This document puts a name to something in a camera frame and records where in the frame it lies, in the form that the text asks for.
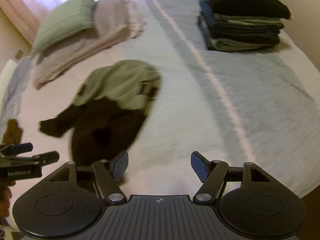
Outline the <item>left hand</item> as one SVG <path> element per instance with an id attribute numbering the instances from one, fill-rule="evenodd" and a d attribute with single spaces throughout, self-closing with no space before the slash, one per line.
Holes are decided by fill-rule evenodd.
<path id="1" fill-rule="evenodd" d="M 10 187 L 15 186 L 16 181 L 1 181 L 0 184 L 0 215 L 7 218 L 10 215 L 10 199 L 12 198 L 12 192 Z"/>

